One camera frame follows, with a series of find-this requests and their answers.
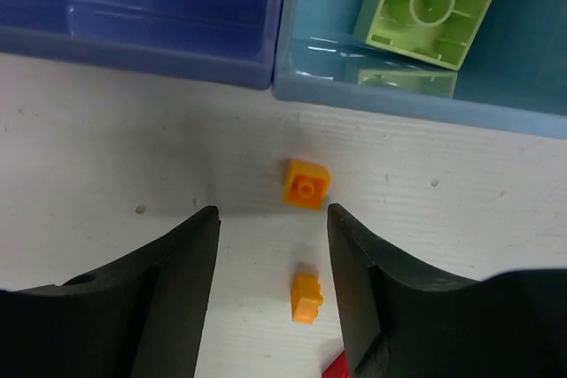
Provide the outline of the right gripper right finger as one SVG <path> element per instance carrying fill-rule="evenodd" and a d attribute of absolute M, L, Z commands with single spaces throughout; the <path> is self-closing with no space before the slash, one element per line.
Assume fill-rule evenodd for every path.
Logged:
<path fill-rule="evenodd" d="M 474 281 L 328 209 L 330 262 L 353 377 L 563 377 L 566 273 Z"/>

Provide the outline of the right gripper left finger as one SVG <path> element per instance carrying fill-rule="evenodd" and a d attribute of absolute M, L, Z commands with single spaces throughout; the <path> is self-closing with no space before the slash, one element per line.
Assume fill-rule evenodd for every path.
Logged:
<path fill-rule="evenodd" d="M 192 377 L 217 259 L 214 206 L 61 285 L 3 291 L 4 377 Z"/>

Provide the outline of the red lego with orange top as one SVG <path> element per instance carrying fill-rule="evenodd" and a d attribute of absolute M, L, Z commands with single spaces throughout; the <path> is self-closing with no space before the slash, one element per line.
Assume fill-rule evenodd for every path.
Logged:
<path fill-rule="evenodd" d="M 341 351 L 339 355 L 322 372 L 322 378 L 349 378 L 346 362 L 346 353 Z"/>

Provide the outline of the small orange lego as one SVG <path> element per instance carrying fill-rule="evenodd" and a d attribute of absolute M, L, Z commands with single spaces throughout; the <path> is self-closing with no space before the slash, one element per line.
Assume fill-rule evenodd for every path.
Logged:
<path fill-rule="evenodd" d="M 291 319 L 313 324 L 323 304 L 321 285 L 312 274 L 297 274 L 291 287 Z"/>

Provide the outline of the orange lego cube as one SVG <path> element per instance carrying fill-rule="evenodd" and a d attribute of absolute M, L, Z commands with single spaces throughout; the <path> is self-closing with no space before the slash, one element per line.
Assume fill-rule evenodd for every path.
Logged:
<path fill-rule="evenodd" d="M 291 159 L 283 182 L 283 202 L 287 205 L 319 211 L 331 183 L 330 171 L 314 163 Z"/>

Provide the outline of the green lego brick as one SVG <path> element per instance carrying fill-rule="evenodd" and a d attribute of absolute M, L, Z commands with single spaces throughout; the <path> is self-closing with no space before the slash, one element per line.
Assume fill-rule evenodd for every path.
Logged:
<path fill-rule="evenodd" d="M 457 71 L 493 0 L 362 0 L 353 36 L 368 46 Z"/>

